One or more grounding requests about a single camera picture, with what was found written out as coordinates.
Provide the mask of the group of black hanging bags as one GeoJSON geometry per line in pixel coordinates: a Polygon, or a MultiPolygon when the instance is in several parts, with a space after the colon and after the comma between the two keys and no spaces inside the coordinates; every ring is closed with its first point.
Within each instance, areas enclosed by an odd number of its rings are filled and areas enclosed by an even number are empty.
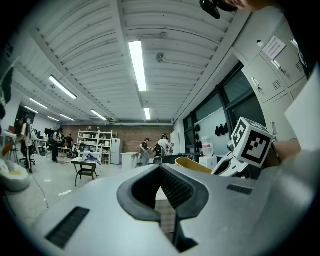
{"type": "Polygon", "coordinates": [[[199,143],[202,146],[202,137],[212,137],[213,149],[215,154],[223,155],[227,152],[227,143],[230,141],[229,132],[225,129],[225,126],[216,121],[205,119],[198,122],[195,126],[195,137],[198,138],[199,143]]]}

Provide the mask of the person's right forearm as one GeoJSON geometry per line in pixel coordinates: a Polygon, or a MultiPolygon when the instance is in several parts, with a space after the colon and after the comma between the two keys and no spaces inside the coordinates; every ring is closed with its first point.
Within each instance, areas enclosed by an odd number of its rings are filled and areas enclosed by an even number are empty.
{"type": "Polygon", "coordinates": [[[300,143],[297,139],[289,141],[275,141],[264,161],[266,168],[280,166],[281,163],[301,151],[300,143]]]}

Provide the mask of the small round wooden table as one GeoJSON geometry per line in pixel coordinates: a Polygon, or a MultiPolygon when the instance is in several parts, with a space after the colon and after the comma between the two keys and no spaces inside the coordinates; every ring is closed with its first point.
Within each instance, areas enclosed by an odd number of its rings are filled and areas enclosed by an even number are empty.
{"type": "Polygon", "coordinates": [[[59,162],[66,162],[68,163],[68,154],[69,154],[70,149],[65,146],[65,147],[58,147],[58,156],[59,156],[59,162]]]}

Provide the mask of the dark framed window wall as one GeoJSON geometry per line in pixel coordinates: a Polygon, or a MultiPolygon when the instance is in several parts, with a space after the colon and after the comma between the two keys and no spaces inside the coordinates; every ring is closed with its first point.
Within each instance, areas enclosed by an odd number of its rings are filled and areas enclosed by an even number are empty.
{"type": "Polygon", "coordinates": [[[262,108],[239,61],[213,91],[183,120],[185,152],[201,153],[195,125],[204,120],[219,122],[228,131],[229,140],[241,117],[258,122],[266,121],[262,108]]]}

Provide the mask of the clear water dispenser bottle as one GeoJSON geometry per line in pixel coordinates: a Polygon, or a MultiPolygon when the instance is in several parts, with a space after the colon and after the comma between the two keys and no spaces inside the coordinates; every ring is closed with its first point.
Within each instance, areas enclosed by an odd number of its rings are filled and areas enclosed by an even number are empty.
{"type": "Polygon", "coordinates": [[[211,136],[203,136],[201,138],[202,153],[206,157],[212,157],[214,155],[214,145],[211,136]]]}

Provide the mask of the pile of blue clothes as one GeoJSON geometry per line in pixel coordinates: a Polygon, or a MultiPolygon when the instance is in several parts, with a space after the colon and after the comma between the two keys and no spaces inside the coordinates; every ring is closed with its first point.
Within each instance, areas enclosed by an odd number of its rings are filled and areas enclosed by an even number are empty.
{"type": "Polygon", "coordinates": [[[97,165],[101,165],[102,154],[99,152],[89,152],[79,156],[77,160],[84,163],[95,163],[97,165]]]}

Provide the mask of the white paper notice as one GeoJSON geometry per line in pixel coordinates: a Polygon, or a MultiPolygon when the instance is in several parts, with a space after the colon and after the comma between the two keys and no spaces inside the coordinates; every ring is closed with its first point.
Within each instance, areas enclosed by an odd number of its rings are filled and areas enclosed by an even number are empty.
{"type": "Polygon", "coordinates": [[[286,48],[286,46],[285,42],[273,35],[261,52],[265,57],[270,60],[274,60],[286,48]]]}

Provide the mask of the black mesh office chair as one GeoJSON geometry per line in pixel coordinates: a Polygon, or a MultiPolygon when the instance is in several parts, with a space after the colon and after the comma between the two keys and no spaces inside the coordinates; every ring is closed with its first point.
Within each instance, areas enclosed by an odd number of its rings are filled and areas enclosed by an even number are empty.
{"type": "Polygon", "coordinates": [[[178,158],[186,158],[188,155],[187,154],[174,154],[174,155],[167,155],[167,156],[164,156],[162,158],[162,163],[163,164],[175,164],[175,161],[176,159],[178,158]]]}

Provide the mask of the white bean bag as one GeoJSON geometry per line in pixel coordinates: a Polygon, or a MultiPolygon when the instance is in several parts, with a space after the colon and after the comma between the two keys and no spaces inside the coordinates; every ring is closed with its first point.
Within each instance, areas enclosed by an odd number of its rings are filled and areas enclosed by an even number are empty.
{"type": "Polygon", "coordinates": [[[0,158],[0,184],[10,192],[21,192],[29,187],[27,170],[17,163],[0,158]]]}

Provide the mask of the orange chair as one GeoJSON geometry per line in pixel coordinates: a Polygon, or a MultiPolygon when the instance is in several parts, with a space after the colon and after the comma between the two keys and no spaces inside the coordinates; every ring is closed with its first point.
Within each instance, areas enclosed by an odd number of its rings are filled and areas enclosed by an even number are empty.
{"type": "Polygon", "coordinates": [[[3,157],[6,156],[6,155],[8,154],[8,152],[10,152],[10,150],[12,149],[12,147],[13,147],[13,144],[12,144],[11,142],[7,143],[7,144],[4,146],[3,150],[2,150],[2,156],[3,156],[3,157]]]}

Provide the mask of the white low cabinet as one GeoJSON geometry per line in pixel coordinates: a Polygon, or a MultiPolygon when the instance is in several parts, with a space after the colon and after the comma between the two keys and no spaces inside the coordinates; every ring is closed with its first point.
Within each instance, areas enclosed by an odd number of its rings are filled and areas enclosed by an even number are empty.
{"type": "Polygon", "coordinates": [[[138,162],[139,154],[137,152],[122,153],[122,170],[128,171],[135,169],[138,162]]]}

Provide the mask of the white fridge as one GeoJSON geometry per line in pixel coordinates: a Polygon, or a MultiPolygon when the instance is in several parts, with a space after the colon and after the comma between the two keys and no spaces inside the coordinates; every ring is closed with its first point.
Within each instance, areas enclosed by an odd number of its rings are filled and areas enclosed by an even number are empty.
{"type": "Polygon", "coordinates": [[[113,165],[122,164],[123,141],[120,138],[113,138],[110,147],[110,163],[113,165]]]}

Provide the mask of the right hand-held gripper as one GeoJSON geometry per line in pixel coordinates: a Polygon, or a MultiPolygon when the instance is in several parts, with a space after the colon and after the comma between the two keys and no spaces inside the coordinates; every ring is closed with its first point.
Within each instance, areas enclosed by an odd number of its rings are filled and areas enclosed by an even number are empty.
{"type": "Polygon", "coordinates": [[[260,171],[272,145],[274,136],[262,124],[241,117],[227,144],[229,152],[211,172],[221,177],[251,179],[253,171],[260,171]]]}

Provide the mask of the white tall cabinet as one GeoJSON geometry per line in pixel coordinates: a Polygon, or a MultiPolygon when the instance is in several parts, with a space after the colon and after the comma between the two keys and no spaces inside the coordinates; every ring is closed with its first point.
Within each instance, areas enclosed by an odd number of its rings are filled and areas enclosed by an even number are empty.
{"type": "Polygon", "coordinates": [[[177,131],[173,131],[170,134],[170,143],[172,144],[171,152],[173,155],[177,155],[180,153],[180,133],[177,131]]]}

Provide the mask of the grey metal locker cabinet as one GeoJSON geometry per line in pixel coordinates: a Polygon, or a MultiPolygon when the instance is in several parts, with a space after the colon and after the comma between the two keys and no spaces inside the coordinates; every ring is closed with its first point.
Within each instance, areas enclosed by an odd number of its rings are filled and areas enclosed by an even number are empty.
{"type": "Polygon", "coordinates": [[[279,142],[296,139],[285,112],[307,78],[298,43],[284,14],[275,7],[251,13],[233,47],[245,59],[242,72],[257,96],[267,130],[279,142]],[[262,49],[273,36],[280,38],[286,48],[271,60],[262,54],[262,49]]]}

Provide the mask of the white water dispenser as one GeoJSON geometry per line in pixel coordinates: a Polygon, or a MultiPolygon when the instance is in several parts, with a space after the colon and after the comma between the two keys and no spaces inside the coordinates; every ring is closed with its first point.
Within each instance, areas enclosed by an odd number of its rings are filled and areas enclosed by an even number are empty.
{"type": "Polygon", "coordinates": [[[202,156],[199,158],[199,164],[210,170],[214,170],[217,163],[218,159],[216,156],[202,156]]]}

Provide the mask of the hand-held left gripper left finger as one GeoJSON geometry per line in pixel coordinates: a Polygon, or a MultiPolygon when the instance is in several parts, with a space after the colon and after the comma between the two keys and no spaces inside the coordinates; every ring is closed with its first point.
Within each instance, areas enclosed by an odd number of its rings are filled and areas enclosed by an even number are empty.
{"type": "Polygon", "coordinates": [[[156,195],[161,187],[161,168],[156,164],[124,181],[117,189],[117,200],[122,209],[135,220],[160,222],[155,210],[156,195]]]}

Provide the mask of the black side table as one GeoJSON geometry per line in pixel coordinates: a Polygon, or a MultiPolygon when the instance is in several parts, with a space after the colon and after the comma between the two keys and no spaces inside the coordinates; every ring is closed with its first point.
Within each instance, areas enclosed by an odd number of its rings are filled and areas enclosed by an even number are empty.
{"type": "Polygon", "coordinates": [[[84,161],[78,161],[78,160],[72,160],[71,164],[73,164],[76,172],[74,186],[77,186],[77,180],[78,178],[82,179],[82,176],[84,177],[91,177],[92,180],[98,179],[98,174],[96,172],[97,170],[97,164],[95,162],[84,162],[84,161]]]}

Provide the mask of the person's black printed shirt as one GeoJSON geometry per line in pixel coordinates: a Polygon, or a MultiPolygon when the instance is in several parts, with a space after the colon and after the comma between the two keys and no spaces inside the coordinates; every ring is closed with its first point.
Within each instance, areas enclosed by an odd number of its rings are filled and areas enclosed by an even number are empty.
{"type": "Polygon", "coordinates": [[[299,48],[300,62],[309,78],[320,65],[320,7],[315,3],[283,3],[282,8],[299,48]]]}

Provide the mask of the white shelving unit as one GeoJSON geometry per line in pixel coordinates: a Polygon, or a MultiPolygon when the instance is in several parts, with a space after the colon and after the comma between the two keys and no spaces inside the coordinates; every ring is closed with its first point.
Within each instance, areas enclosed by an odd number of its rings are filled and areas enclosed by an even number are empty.
{"type": "Polygon", "coordinates": [[[97,152],[101,156],[101,162],[111,164],[112,139],[117,136],[113,131],[78,130],[76,150],[97,152]]]}

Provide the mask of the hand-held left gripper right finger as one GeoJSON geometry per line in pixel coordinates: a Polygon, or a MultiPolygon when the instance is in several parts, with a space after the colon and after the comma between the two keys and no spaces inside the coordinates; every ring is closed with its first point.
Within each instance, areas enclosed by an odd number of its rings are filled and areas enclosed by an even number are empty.
{"type": "Polygon", "coordinates": [[[175,224],[172,244],[185,252],[198,243],[184,235],[181,222],[196,218],[209,200],[207,188],[200,182],[178,172],[167,164],[161,164],[160,186],[175,210],[175,224]]]}

